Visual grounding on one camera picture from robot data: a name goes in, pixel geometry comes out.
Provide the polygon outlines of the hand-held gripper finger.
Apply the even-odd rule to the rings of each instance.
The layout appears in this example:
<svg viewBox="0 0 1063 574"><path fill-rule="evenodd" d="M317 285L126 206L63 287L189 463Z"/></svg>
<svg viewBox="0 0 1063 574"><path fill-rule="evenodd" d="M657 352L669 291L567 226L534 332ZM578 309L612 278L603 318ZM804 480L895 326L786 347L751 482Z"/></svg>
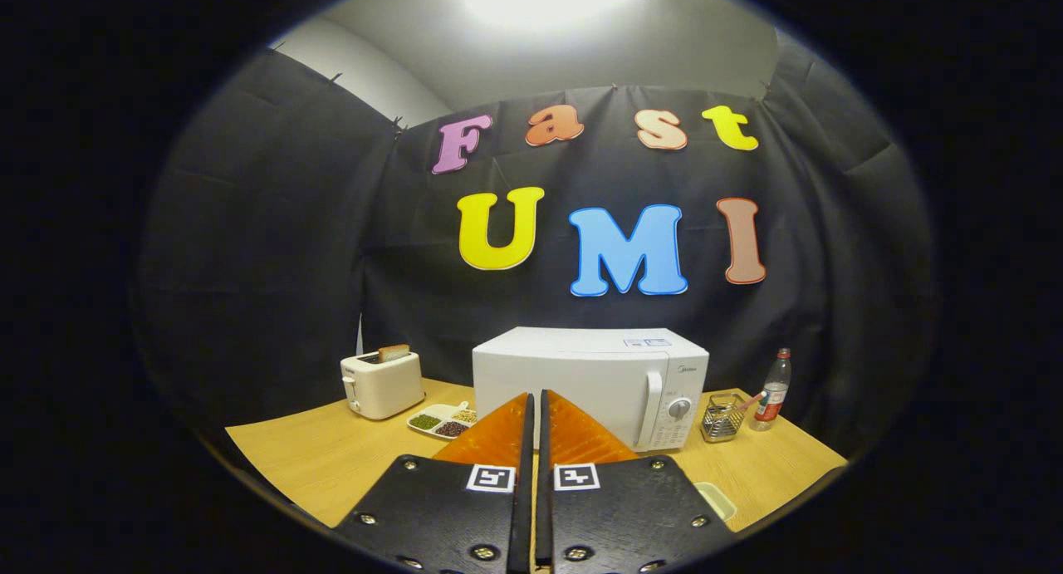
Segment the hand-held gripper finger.
<svg viewBox="0 0 1063 574"><path fill-rule="evenodd" d="M436 455L399 456L334 534L405 573L527 573L534 425L521 393Z"/></svg>
<svg viewBox="0 0 1063 574"><path fill-rule="evenodd" d="M540 430L536 562L554 573L678 573L733 544L671 457L635 455L553 390Z"/></svg>

